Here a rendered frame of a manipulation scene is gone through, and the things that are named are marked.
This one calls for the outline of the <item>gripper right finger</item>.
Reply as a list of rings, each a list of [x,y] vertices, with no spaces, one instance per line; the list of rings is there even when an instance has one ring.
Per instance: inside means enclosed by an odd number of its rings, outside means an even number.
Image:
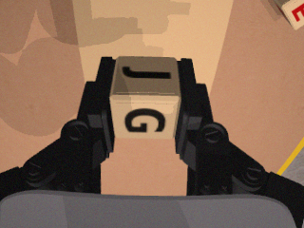
[[[181,101],[175,148],[188,165],[186,196],[266,196],[284,203],[296,228],[302,228],[304,186],[266,172],[231,143],[226,128],[213,120],[206,84],[197,84],[192,59],[180,58],[177,63]]]

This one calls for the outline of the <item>tan flat mat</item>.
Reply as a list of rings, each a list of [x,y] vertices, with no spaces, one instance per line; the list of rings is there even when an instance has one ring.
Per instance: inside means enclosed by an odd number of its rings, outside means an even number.
[[[83,73],[102,57],[192,58],[210,95],[234,0],[72,0]]]

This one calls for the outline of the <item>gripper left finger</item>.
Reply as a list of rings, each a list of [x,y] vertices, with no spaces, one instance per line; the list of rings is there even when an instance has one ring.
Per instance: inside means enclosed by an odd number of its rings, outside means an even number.
[[[109,99],[115,63],[112,57],[101,58],[96,80],[85,83],[77,118],[65,123],[59,139],[22,167],[0,173],[0,201],[38,189],[101,194],[101,163],[115,142]]]

